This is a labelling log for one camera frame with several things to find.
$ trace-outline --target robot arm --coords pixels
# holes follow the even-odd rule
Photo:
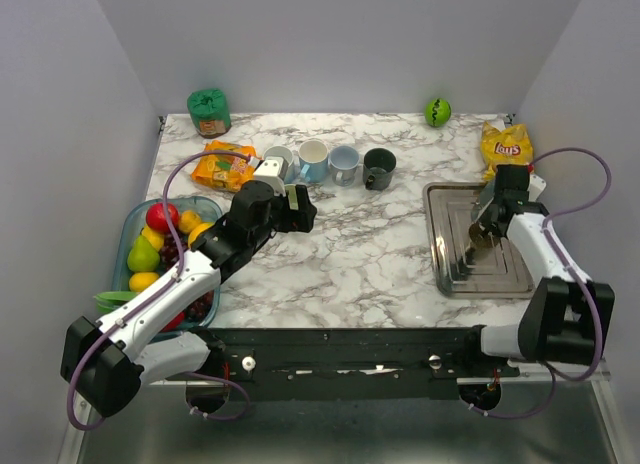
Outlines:
[[[102,415],[124,408],[138,389],[153,381],[198,370],[211,346],[195,333],[149,344],[192,302],[217,288],[247,264],[277,232],[310,232],[316,215],[306,186],[284,186],[286,161],[267,159],[235,194],[231,208],[185,252],[183,272],[177,265],[135,299],[96,324],[81,317],[67,330],[61,375],[68,382],[87,350],[114,325],[118,328],[83,368],[77,391]],[[161,290],[175,282],[166,292]],[[150,298],[161,293],[148,305]],[[140,312],[130,321],[125,316]]]
[[[614,294],[607,284],[592,282],[560,243],[551,223],[557,248],[552,248],[543,233],[545,207],[529,199],[527,166],[498,166],[495,186],[481,208],[471,235],[506,237],[512,242],[529,269],[536,290],[522,320],[515,325],[488,326],[481,331],[481,351],[485,355],[590,364],[595,352],[594,322],[584,296],[568,272],[571,267],[585,282],[594,298],[606,338]],[[561,252],[568,262],[558,257]]]

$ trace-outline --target orange snack bag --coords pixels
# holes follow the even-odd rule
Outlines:
[[[485,121],[480,150],[487,163],[487,171],[483,176],[485,181],[494,178],[498,164],[529,164],[533,160],[533,144],[525,124],[499,131]]]
[[[246,156],[256,157],[253,146],[239,146],[229,142],[213,141],[207,144],[205,151],[234,151]],[[233,156],[204,156],[198,162],[191,178],[199,184],[213,189],[226,189],[238,192],[242,185],[251,180],[254,169],[244,159]]]

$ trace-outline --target marble countertop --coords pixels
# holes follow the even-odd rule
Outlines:
[[[390,187],[367,191],[360,167],[348,188],[310,186],[318,208],[310,234],[277,235],[222,287],[215,327],[452,327],[510,324],[526,303],[448,299],[435,286],[422,189],[431,182],[480,181],[482,123],[493,115],[454,115],[432,129],[420,114],[236,114],[221,140],[297,150],[306,139],[361,153],[386,147],[397,157]],[[170,115],[148,199],[161,195],[171,170],[202,151],[188,115]],[[226,212],[233,194],[194,183],[188,165],[170,197],[202,195]]]

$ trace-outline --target light blue mug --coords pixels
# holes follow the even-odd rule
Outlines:
[[[306,182],[322,182],[329,175],[329,149],[320,139],[310,139],[300,146],[300,177]]]
[[[350,186],[356,180],[360,155],[351,146],[338,146],[329,153],[329,172],[339,186]]]

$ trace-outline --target grape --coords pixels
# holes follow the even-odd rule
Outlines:
[[[182,249],[186,251],[187,243],[185,240],[180,239],[180,243],[182,245]],[[178,262],[178,247],[172,237],[167,237],[165,239],[164,246],[160,248],[158,253],[160,254],[160,262],[166,269],[171,268],[176,262]]]
[[[187,306],[187,309],[185,310],[187,321],[202,321],[205,317],[207,317],[209,311],[211,311],[212,305],[213,291],[209,291]]]

